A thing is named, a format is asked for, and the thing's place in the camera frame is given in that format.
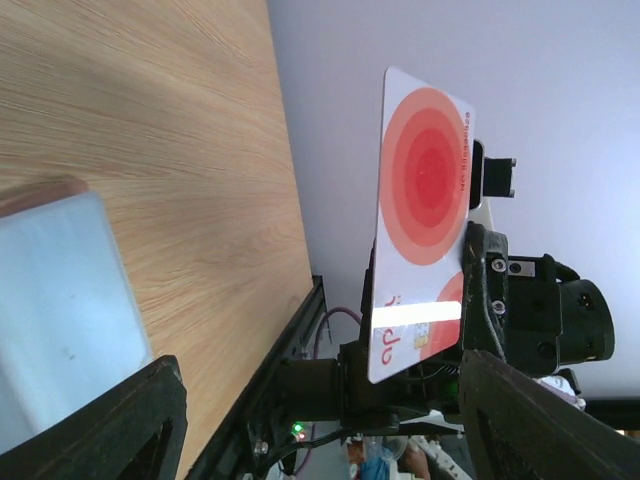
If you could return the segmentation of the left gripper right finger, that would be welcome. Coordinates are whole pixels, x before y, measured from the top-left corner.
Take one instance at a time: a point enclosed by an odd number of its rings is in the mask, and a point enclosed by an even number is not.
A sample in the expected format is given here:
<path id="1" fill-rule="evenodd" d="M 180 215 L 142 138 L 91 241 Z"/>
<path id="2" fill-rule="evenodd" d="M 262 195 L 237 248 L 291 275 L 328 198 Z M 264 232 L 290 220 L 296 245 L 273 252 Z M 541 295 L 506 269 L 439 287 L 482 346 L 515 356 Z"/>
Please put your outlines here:
<path id="1" fill-rule="evenodd" d="M 478 479 L 637 479 L 639 443 L 484 351 L 467 350 L 459 406 Z"/>

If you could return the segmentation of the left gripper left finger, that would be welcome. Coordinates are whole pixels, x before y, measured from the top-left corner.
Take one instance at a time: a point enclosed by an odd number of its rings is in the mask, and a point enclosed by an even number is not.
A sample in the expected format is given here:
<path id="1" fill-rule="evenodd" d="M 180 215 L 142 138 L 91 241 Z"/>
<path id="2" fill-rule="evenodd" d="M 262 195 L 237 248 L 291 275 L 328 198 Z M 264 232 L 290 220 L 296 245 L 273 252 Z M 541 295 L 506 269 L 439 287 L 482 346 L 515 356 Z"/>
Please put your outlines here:
<path id="1" fill-rule="evenodd" d="M 178 360 L 164 355 L 1 455 L 3 479 L 174 479 L 187 429 Z"/>

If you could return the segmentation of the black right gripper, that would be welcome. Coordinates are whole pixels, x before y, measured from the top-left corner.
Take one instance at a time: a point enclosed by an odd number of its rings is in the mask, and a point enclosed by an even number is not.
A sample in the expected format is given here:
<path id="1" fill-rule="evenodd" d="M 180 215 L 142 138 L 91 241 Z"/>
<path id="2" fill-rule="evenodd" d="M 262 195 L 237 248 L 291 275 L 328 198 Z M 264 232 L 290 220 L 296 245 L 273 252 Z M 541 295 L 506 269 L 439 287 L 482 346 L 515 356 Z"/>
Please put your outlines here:
<path id="1" fill-rule="evenodd" d="M 504 234 L 467 223 L 462 349 L 488 351 L 534 378 L 613 356 L 612 315 L 592 281 L 548 254 L 507 256 Z"/>

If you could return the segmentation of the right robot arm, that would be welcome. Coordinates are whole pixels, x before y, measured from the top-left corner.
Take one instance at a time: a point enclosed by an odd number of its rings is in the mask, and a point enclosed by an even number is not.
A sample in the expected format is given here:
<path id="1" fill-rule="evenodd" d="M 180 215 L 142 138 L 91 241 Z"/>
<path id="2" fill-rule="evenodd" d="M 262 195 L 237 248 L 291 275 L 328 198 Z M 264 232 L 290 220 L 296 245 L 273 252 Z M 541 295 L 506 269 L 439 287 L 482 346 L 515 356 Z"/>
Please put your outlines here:
<path id="1" fill-rule="evenodd" d="M 290 420 L 336 421 L 351 434 L 424 433 L 440 409 L 466 432 L 481 479 L 627 479 L 628 451 L 597 447 L 612 430 L 540 384 L 573 361 L 614 351 L 608 305 L 599 289 L 550 256 L 510 257 L 503 234 L 470 223 L 463 248 L 459 340 L 431 360 L 371 382 L 372 343 L 344 344 L 334 359 L 287 360 L 272 375 L 268 400 L 252 419 L 271 449 L 250 472 L 266 476 L 300 444 Z"/>

